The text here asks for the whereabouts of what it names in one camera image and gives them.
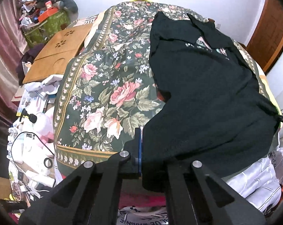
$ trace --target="clutter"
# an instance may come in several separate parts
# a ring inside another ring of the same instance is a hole
[[[34,62],[34,59],[39,54],[39,52],[43,49],[44,44],[38,44],[34,46],[33,48],[29,49],[20,59],[17,67],[16,67],[16,73],[18,77],[18,84],[22,86],[22,81],[25,78],[25,75],[29,71],[29,68],[31,66],[28,66],[29,64],[32,64]]]
[[[47,97],[43,99],[36,92],[27,92],[24,90],[22,99],[19,103],[19,107],[16,116],[20,116],[23,109],[26,109],[30,113],[41,113],[45,107]]]
[[[41,183],[41,184],[48,186],[48,187],[53,187],[54,182],[55,182],[55,179],[53,179],[53,178],[32,172],[30,170],[26,171],[25,175],[28,178],[32,179],[33,181]]]
[[[28,116],[29,121],[32,123],[33,132],[40,134],[43,137],[47,137],[51,140],[54,139],[54,130],[53,130],[53,119],[51,119],[45,113],[39,112],[34,114],[28,114],[28,112],[23,109],[20,115],[20,120],[23,116]]]
[[[70,17],[78,17],[77,12],[78,7],[74,0],[23,0],[19,24],[29,47],[48,42],[55,33],[70,24]]]

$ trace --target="green bag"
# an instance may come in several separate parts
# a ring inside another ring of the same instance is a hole
[[[60,10],[25,32],[25,39],[30,48],[40,43],[47,43],[58,31],[65,29],[69,24],[67,13]]]

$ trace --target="cardboard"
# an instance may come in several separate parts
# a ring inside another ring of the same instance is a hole
[[[57,32],[34,60],[23,83],[41,82],[52,74],[64,74],[70,59],[75,57],[92,24]]]

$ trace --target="floral bedspread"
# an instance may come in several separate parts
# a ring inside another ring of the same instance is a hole
[[[158,11],[174,20],[208,19],[179,6],[128,2],[97,15],[88,46],[65,71],[55,103],[58,168],[68,175],[81,163],[105,161],[123,149],[137,127],[163,107],[149,67],[150,30]],[[269,98],[255,61],[237,43],[256,73],[260,93]]]

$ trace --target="white bottle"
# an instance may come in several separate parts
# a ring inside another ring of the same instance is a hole
[[[51,188],[54,186],[55,183],[55,179],[42,174],[32,172],[30,170],[26,171],[25,175],[28,177],[28,179],[34,180],[35,182],[41,183]]]

